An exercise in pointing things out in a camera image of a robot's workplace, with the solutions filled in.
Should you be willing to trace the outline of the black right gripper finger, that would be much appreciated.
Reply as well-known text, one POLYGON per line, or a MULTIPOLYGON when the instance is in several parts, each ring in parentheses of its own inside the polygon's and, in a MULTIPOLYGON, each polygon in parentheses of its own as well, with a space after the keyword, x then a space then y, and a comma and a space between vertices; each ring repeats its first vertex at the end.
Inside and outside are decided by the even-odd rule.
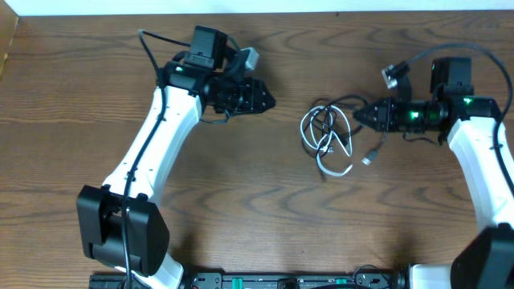
POLYGON ((368 115, 362 115, 362 114, 354 114, 353 118, 359 122, 362 126, 368 127, 368 128, 375 128, 376 127, 376 120, 373 116, 368 115))
POLYGON ((375 105, 367 104, 363 108, 356 110, 353 113, 353 116, 354 117, 375 117, 376 116, 375 105))

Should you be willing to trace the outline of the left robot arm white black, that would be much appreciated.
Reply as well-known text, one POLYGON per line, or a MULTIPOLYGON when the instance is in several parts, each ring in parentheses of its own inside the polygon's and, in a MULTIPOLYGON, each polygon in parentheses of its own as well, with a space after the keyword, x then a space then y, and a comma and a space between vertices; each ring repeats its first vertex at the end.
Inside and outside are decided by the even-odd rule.
POLYGON ((84 254, 123 271, 121 288, 134 281, 150 288, 182 284, 184 268, 168 252, 170 232, 159 206, 173 163, 204 108, 238 116, 275 105, 264 82, 246 75, 255 59, 234 59, 221 73, 216 64, 172 60, 158 69, 149 114, 128 152, 101 187, 86 185, 77 197, 84 254))

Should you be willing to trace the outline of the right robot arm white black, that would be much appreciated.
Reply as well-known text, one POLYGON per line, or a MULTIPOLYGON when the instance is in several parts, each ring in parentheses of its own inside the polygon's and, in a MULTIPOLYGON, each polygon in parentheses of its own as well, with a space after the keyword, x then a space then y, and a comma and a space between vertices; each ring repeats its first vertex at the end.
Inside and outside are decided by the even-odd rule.
POLYGON ((355 120, 377 132, 437 132, 463 171, 475 209, 478 234, 449 265, 414 264, 396 273, 392 288, 511 288, 513 286, 513 157, 500 109, 490 97, 476 96, 471 60, 435 59, 430 100, 414 101, 401 62, 382 70, 397 96, 354 112, 355 120))

